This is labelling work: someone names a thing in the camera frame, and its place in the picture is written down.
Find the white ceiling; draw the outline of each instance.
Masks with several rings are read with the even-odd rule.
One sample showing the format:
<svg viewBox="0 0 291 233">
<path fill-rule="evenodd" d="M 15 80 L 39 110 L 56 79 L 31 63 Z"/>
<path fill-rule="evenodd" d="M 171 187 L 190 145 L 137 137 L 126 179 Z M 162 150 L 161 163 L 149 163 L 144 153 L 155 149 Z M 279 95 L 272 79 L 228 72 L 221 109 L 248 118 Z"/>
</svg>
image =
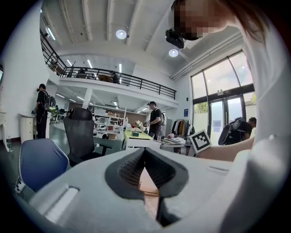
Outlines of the white ceiling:
<svg viewBox="0 0 291 233">
<path fill-rule="evenodd" d="M 170 28 L 168 14 L 172 2 L 44 0 L 40 28 L 45 31 L 46 21 L 56 38 L 55 41 L 49 38 L 49 41 L 64 61 L 68 59 L 88 67 L 86 60 L 89 59 L 94 68 L 107 70 L 116 70 L 115 67 L 122 63 L 123 72 L 128 74 L 139 64 L 171 76 L 193 60 L 200 47 L 211 49 L 229 34 L 237 32 L 227 29 L 220 36 L 208 35 L 172 58 L 168 53 L 174 46 L 165 40 L 165 31 Z M 119 40 L 115 33 L 120 29 L 130 37 Z"/>
<path fill-rule="evenodd" d="M 77 98 L 77 96 L 80 96 L 84 99 L 86 94 L 86 88 L 82 87 L 72 87 L 72 86 L 58 86 L 57 92 L 58 94 L 64 96 L 67 100 L 72 99 L 74 101 L 77 101 L 78 103 L 82 104 L 83 101 Z M 111 106 L 115 107 L 113 101 L 116 101 L 119 108 L 125 109 L 127 108 L 128 111 L 141 111 L 141 112 L 150 112 L 147 106 L 147 101 L 134 98 L 131 96 L 125 96 L 120 95 L 116 93 L 106 92 L 106 91 L 99 91 L 99 90 L 93 90 L 93 94 L 91 96 L 91 103 L 100 105 L 100 106 Z M 158 107 L 161 110 L 171 109 L 172 107 L 158 104 Z"/>
</svg>

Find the ceiling light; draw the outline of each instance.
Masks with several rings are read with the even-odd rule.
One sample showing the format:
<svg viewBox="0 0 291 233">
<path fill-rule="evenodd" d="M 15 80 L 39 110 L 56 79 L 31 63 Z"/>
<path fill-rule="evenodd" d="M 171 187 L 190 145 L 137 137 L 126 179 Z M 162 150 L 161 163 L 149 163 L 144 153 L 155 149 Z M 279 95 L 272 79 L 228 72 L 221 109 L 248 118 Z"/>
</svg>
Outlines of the ceiling light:
<svg viewBox="0 0 291 233">
<path fill-rule="evenodd" d="M 51 32 L 50 28 L 48 27 L 47 30 L 49 31 L 50 35 L 51 35 L 51 38 L 53 38 L 53 40 L 55 41 L 55 37 L 53 35 L 53 33 Z"/>
<path fill-rule="evenodd" d="M 70 66 L 72 66 L 72 64 L 70 63 L 70 61 L 69 61 L 69 60 L 67 60 L 67 62 L 69 63 L 69 65 L 70 65 Z"/>
<path fill-rule="evenodd" d="M 90 60 L 87 60 L 87 62 L 88 62 L 88 64 L 89 64 L 90 68 L 92 69 L 93 67 L 92 67 L 92 65 L 91 65 Z"/>
<path fill-rule="evenodd" d="M 77 96 L 77 98 L 79 98 L 80 100 L 84 101 L 84 99 L 83 99 L 83 98 L 81 98 L 80 96 Z"/>
<path fill-rule="evenodd" d="M 124 30 L 118 30 L 116 32 L 116 36 L 118 39 L 122 40 L 122 39 L 126 38 L 126 32 Z"/>
<path fill-rule="evenodd" d="M 178 50 L 177 49 L 171 49 L 170 52 L 169 52 L 169 55 L 171 57 L 177 57 L 179 54 Z"/>
<path fill-rule="evenodd" d="M 61 95 L 59 95 L 59 94 L 56 94 L 57 96 L 59 96 L 59 97 L 62 97 L 62 98 L 64 98 L 63 96 L 61 96 Z"/>
</svg>

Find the balcony railing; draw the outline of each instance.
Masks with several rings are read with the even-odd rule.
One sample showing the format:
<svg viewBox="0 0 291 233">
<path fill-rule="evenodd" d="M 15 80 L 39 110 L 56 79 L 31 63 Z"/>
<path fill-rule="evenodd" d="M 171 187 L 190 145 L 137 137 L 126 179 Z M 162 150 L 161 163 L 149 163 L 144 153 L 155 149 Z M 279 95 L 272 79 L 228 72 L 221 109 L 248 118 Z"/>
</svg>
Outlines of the balcony railing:
<svg viewBox="0 0 291 233">
<path fill-rule="evenodd" d="M 130 86 L 140 90 L 149 90 L 159 95 L 176 98 L 176 91 L 158 83 L 151 82 L 136 76 L 88 67 L 67 67 L 50 45 L 40 30 L 40 40 L 46 65 L 60 77 L 91 79 L 106 81 L 114 84 Z"/>
</svg>

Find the wall sign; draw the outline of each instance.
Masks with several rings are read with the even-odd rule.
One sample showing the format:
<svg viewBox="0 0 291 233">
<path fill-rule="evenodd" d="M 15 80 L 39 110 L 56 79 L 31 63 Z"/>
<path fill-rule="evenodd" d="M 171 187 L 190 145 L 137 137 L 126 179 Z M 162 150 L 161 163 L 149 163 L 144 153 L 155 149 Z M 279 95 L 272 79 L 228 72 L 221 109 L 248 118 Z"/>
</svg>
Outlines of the wall sign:
<svg viewBox="0 0 291 233">
<path fill-rule="evenodd" d="M 187 117 L 188 116 L 188 109 L 184 109 L 184 117 Z"/>
</svg>

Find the blue chair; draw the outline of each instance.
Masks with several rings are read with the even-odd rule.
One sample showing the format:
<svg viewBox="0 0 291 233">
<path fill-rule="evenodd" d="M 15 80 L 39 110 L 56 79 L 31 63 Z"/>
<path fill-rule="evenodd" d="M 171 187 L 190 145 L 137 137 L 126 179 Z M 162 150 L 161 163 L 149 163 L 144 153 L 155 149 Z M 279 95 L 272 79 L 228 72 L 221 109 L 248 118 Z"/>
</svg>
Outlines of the blue chair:
<svg viewBox="0 0 291 233">
<path fill-rule="evenodd" d="M 19 176 L 34 192 L 63 174 L 69 164 L 66 154 L 48 138 L 25 141 L 19 153 Z"/>
</svg>

